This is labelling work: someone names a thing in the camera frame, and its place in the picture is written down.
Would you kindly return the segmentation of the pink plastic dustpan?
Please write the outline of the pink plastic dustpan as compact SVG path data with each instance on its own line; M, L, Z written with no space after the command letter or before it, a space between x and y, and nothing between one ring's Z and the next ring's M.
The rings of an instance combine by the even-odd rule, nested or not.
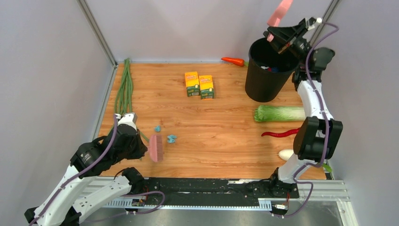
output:
M277 27L291 7L292 2L293 0L282 0L267 21L267 24L272 27Z

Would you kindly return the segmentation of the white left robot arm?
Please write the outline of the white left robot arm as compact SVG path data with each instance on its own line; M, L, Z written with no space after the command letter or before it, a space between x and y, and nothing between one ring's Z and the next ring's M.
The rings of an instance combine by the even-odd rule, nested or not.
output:
M144 178L130 167L99 190L82 195L85 188L111 166L145 155L147 147L136 127L136 119L135 113L116 114L107 136L81 144L51 195L40 206L24 213L29 225L78 226L113 199L128 193L140 194L144 190Z

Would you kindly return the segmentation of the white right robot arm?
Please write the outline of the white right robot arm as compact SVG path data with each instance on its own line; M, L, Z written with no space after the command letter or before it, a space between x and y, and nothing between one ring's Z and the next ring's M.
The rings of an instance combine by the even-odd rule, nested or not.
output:
M273 35L271 45L282 54L291 52L300 62L292 82L299 94L305 120L293 143L293 154L276 168L269 179L271 195L281 197L292 191L297 178L309 167L322 167L332 157L343 130L343 124L334 120L322 94L321 75L335 56L335 51L311 45L303 36L323 24L322 18L311 17L291 27L269 26L264 35Z

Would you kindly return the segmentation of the pink hand brush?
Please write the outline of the pink hand brush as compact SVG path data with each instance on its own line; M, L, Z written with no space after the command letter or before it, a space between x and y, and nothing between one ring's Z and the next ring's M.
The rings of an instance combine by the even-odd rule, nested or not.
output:
M160 134L154 134L149 138L148 153L153 162L163 160L163 144Z

